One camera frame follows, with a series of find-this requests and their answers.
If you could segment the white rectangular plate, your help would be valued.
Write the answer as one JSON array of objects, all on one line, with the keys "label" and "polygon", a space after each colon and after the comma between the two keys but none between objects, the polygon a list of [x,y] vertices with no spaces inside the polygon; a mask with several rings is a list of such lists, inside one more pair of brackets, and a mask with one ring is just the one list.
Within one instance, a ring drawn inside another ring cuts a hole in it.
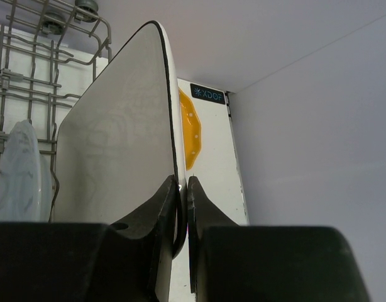
[{"label": "white rectangular plate", "polygon": [[100,225],[88,298],[167,301],[187,231],[179,89],[167,33],[141,26],[58,129],[53,220]]}]

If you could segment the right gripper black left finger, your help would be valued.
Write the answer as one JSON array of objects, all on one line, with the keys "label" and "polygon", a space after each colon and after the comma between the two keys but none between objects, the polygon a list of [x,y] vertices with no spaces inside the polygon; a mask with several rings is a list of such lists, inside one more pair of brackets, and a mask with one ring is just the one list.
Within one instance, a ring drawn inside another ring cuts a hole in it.
[{"label": "right gripper black left finger", "polygon": [[0,301],[167,301],[173,176],[113,224],[0,223]]}]

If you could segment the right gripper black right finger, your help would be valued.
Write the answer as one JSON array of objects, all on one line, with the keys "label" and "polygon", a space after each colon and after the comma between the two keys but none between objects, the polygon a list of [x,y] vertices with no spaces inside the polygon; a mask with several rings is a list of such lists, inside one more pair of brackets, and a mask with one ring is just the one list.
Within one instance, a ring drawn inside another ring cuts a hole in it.
[{"label": "right gripper black right finger", "polygon": [[369,301],[345,237],[327,226],[241,226],[187,187],[190,289],[197,301]]}]

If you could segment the light blue round plate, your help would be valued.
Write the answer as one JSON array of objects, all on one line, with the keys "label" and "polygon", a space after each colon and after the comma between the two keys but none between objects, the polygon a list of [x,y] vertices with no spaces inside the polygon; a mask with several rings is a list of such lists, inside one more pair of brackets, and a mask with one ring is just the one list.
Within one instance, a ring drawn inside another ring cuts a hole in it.
[{"label": "light blue round plate", "polygon": [[0,163],[0,221],[47,222],[53,199],[49,164],[29,121],[17,122]]}]

